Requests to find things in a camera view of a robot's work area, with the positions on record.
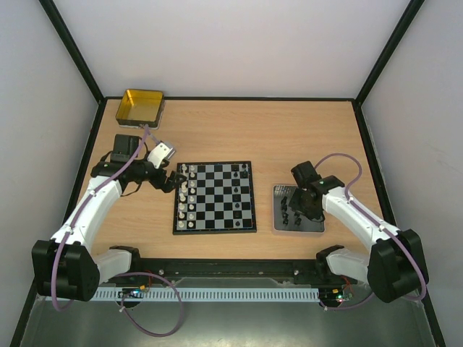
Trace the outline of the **black frame post left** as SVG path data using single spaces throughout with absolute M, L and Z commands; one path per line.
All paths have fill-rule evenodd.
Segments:
M 94 97 L 97 104 L 103 102 L 104 96 L 101 92 L 101 89 L 98 86 L 89 66 L 87 65 L 83 55 L 80 52 L 74 38 L 72 37 L 69 28 L 67 27 L 61 13 L 59 12 L 57 6 L 52 0 L 39 0 L 38 1 L 46 13 L 48 19 L 53 25 L 57 35 L 59 36 L 61 42 L 66 48 L 69 56 L 73 60 L 77 70 L 79 71 L 81 77 L 83 78 L 85 84 L 87 85 L 90 93 Z

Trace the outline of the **pink tray of black pieces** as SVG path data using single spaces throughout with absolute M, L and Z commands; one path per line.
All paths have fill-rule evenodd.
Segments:
M 310 235 L 325 231 L 323 221 L 312 221 L 290 208 L 297 186 L 277 184 L 272 190 L 272 225 L 275 234 Z

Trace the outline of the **black frame post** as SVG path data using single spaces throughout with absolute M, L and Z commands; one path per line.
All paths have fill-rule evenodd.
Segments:
M 72 37 L 69 28 L 67 27 L 61 13 L 59 12 L 57 6 L 52 0 L 39 0 L 38 1 L 46 13 L 48 19 L 53 25 L 57 35 L 59 36 L 61 42 L 66 48 L 69 56 L 73 60 L 77 70 L 79 71 L 81 77 L 83 78 L 85 84 L 87 85 L 90 93 L 94 97 L 97 104 L 103 102 L 104 96 L 101 92 L 101 89 L 98 86 L 89 66 L 87 65 L 83 55 L 80 52 L 74 38 Z
M 392 31 L 389 39 L 383 47 L 379 57 L 374 63 L 373 68 L 371 69 L 367 79 L 365 80 L 365 83 L 363 84 L 359 93 L 357 94 L 357 97 L 355 98 L 358 104 L 362 105 L 366 101 L 371 90 L 375 86 L 383 70 L 386 68 L 395 50 L 401 43 L 402 38 L 405 36 L 410 25 L 416 18 L 418 12 L 420 11 L 424 3 L 425 0 L 409 1 L 394 30 Z

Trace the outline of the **black and grey chessboard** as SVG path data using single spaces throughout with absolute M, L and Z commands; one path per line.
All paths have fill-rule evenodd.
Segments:
M 174 200 L 174 235 L 240 234 L 257 231 L 252 164 L 248 160 L 178 163 L 177 170 L 187 180 L 176 190 Z M 239 170 L 239 178 L 234 171 Z M 249 176 L 242 178 L 242 172 Z M 183 220 L 184 229 L 177 228 Z M 236 228 L 236 220 L 241 227 Z M 188 229 L 189 221 L 195 222 Z

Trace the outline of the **yellow metal tin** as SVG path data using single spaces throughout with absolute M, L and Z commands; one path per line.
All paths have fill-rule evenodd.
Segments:
M 115 119 L 119 126 L 159 128 L 165 105 L 164 93 L 158 90 L 125 90 Z

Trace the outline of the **black frame post right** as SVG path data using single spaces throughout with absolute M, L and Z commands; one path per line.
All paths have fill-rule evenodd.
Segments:
M 394 30 L 392 31 L 389 39 L 383 47 L 379 57 L 374 63 L 373 68 L 371 69 L 367 79 L 365 80 L 365 83 L 363 84 L 359 93 L 357 94 L 357 97 L 355 98 L 358 104 L 362 105 L 366 101 L 371 90 L 375 86 L 383 70 L 386 68 L 395 50 L 401 43 L 402 38 L 405 36 L 410 25 L 416 18 L 418 12 L 420 11 L 424 3 L 425 0 L 409 1 Z

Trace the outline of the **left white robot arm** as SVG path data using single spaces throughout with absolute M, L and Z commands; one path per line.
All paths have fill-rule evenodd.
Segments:
M 186 177 L 166 170 L 176 150 L 158 142 L 149 150 L 145 137 L 117 134 L 111 151 L 90 172 L 82 199 L 61 228 L 48 240 L 32 248 L 37 292 L 53 301 L 90 301 L 99 285 L 139 268 L 140 252 L 134 247 L 115 246 L 92 256 L 93 242 L 113 204 L 127 185 L 148 182 L 164 193 L 175 190 Z

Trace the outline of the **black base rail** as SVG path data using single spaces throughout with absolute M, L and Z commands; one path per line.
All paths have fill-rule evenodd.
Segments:
M 280 283 L 316 288 L 356 285 L 347 275 L 318 273 L 316 260 L 211 260 L 142 258 L 132 272 L 141 271 L 160 275 L 168 280 L 183 278 L 270 278 Z

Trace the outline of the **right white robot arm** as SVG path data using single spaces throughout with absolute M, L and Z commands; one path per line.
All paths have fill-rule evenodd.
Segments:
M 420 236 L 401 230 L 367 209 L 336 176 L 322 177 L 306 161 L 291 169 L 297 188 L 289 207 L 312 222 L 330 214 L 364 245 L 367 254 L 335 245 L 317 253 L 315 274 L 324 283 L 340 275 L 370 287 L 385 303 L 399 298 L 422 301 L 428 292 L 428 269 Z

